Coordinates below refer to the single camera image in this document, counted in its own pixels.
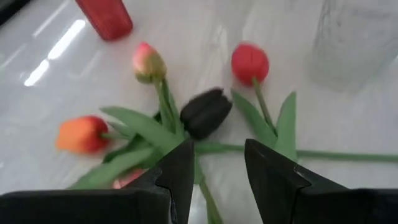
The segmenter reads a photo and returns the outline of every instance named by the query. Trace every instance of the tulip leaf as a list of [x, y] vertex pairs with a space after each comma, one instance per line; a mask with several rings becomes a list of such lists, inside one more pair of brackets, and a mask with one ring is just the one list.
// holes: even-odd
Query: tulip leaf
[[162, 89], [164, 91], [164, 95], [166, 97], [167, 103], [169, 105], [169, 109], [172, 112], [174, 126], [175, 126], [175, 134], [181, 138], [181, 140], [185, 139], [184, 136], [184, 127], [180, 121], [180, 113], [178, 112], [177, 105], [175, 104], [175, 100], [173, 94], [170, 92], [169, 85], [167, 84], [167, 80], [163, 80]]
[[238, 145], [222, 144], [218, 142], [198, 142], [195, 144], [195, 152], [198, 155], [220, 152], [243, 152], [244, 147]]
[[101, 164], [90, 170], [74, 183], [69, 189], [103, 189], [108, 187], [125, 170], [150, 158], [153, 149], [146, 148], [126, 153], [115, 158], [112, 162]]
[[101, 108], [101, 111], [135, 130], [137, 134], [141, 135], [151, 145], [158, 147], [163, 155], [169, 153], [182, 142], [176, 135], [168, 132], [158, 122], [140, 112], [118, 106], [104, 107]]
[[292, 92], [282, 104], [276, 125], [278, 140], [275, 151], [297, 161], [296, 151], [296, 92]]
[[252, 128], [254, 134], [257, 136], [257, 140], [273, 149], [275, 147], [277, 137], [271, 127], [247, 99], [234, 90], [231, 90], [231, 94], [234, 104], [243, 114], [248, 125]]
[[200, 167], [199, 159], [195, 156], [195, 177], [193, 180], [194, 184], [200, 184], [205, 179], [205, 175]]
[[153, 167], [154, 165], [156, 165], [156, 163], [161, 160], [163, 158], [163, 155], [160, 153], [160, 151], [158, 149], [154, 149], [152, 152], [152, 155], [145, 161], [143, 161], [139, 167], [141, 169], [150, 169], [151, 167]]
[[108, 121], [107, 124], [110, 125], [119, 134], [122, 134], [123, 136], [133, 138], [136, 135], [136, 133], [134, 131], [132, 131], [131, 129], [129, 129], [127, 126], [125, 126], [123, 124], [119, 124], [119, 123], [112, 122], [112, 121]]
[[116, 150], [113, 150], [113, 151], [107, 153], [104, 156], [102, 163], [111, 162], [116, 157], [121, 156], [125, 153], [129, 153], [129, 152], [132, 152], [132, 151], [135, 151], [138, 149], [143, 149], [143, 148], [146, 148], [149, 146], [150, 146], [150, 144], [147, 141], [143, 140], [142, 138], [139, 138], [139, 139], [134, 138], [134, 139], [130, 140], [130, 142], [127, 143], [125, 146], [122, 146]]
[[[161, 122], [161, 118], [160, 118], [160, 113], [159, 113], [159, 112], [157, 112], [157, 113], [154, 115], [153, 118], [154, 118], [155, 121]], [[102, 163], [110, 162], [110, 161], [112, 161], [114, 158], [116, 158], [116, 157], [118, 157], [118, 156], [120, 156], [120, 155], [123, 155], [123, 154], [125, 154], [125, 153], [127, 153], [127, 152], [131, 152], [131, 151], [133, 151], [133, 150], [135, 150], [135, 149], [142, 149], [143, 147], [147, 147], [147, 146], [149, 146], [149, 145], [150, 145], [150, 144], [149, 144], [145, 139], [143, 139], [142, 136], [140, 136], [140, 135], [138, 135], [138, 134], [135, 134], [135, 135], [132, 137], [132, 139], [131, 139], [126, 145], [120, 147], [119, 149], [115, 149], [115, 150], [113, 150], [113, 151], [107, 153], [107, 154], [104, 156], [104, 159], [103, 159]]]

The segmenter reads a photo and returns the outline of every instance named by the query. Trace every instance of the pink tulip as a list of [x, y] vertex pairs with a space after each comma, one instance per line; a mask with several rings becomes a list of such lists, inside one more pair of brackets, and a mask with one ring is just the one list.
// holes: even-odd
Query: pink tulip
[[138, 81], [152, 83], [161, 81], [166, 75], [166, 66], [159, 53], [148, 43], [139, 44], [132, 58], [132, 66]]
[[130, 184], [133, 180], [137, 179], [140, 177], [145, 171], [143, 169], [136, 169], [133, 170], [130, 174], [127, 176], [117, 179], [113, 182], [113, 189], [121, 189], [127, 184]]

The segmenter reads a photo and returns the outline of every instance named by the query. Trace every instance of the orange tulip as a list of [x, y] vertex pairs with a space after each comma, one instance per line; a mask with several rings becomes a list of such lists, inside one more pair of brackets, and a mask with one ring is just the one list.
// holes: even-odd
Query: orange tulip
[[56, 147], [77, 153], [96, 153], [109, 143], [109, 139], [101, 137], [107, 133], [106, 123], [96, 116], [81, 116], [64, 121], [56, 140]]

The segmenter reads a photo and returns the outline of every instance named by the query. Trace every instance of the tulip bud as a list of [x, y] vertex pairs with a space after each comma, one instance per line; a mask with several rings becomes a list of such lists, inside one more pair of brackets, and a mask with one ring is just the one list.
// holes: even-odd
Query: tulip bud
[[82, 116], [64, 121], [56, 140], [56, 147], [77, 153], [95, 153], [109, 143], [101, 134], [107, 133], [105, 121], [96, 116]]
[[136, 78], [141, 83], [152, 83], [154, 79], [163, 80], [166, 65], [162, 57], [148, 43], [142, 42], [132, 58]]
[[191, 137], [201, 140], [221, 125], [231, 108], [223, 90], [214, 88], [191, 99], [181, 110], [180, 119]]
[[138, 177], [140, 177], [145, 170], [143, 169], [135, 169], [133, 170], [130, 174], [123, 178], [119, 178], [113, 182], [113, 189], [121, 189], [127, 184], [130, 184], [132, 181], [136, 180]]
[[244, 85], [251, 86], [252, 78], [262, 82], [268, 74], [269, 61], [266, 53], [250, 43], [240, 43], [231, 59], [232, 72]]

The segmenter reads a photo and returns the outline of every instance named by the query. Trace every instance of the white marble surface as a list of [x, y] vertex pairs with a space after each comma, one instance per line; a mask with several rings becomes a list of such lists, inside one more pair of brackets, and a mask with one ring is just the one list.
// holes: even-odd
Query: white marble surface
[[[139, 84], [132, 72], [132, 52], [143, 40], [166, 61], [178, 107], [212, 86], [236, 88], [254, 101], [229, 68], [236, 44], [250, 40], [271, 61], [263, 93], [273, 119], [284, 98], [297, 91], [299, 148], [398, 153], [398, 63], [355, 91], [314, 78], [309, 61], [320, 0], [124, 2], [134, 33], [113, 43], [97, 36], [71, 0], [36, 0], [0, 28], [0, 193], [62, 189], [100, 162], [55, 150], [61, 121], [98, 114], [104, 105], [157, 109], [154, 89]], [[50, 54], [71, 27], [79, 31], [75, 38]], [[250, 137], [233, 109], [211, 138], [242, 144]], [[242, 155], [206, 156], [201, 162], [224, 222], [260, 223]], [[348, 187], [398, 187], [397, 164], [300, 162]], [[206, 222], [204, 204], [195, 189], [190, 223]]]

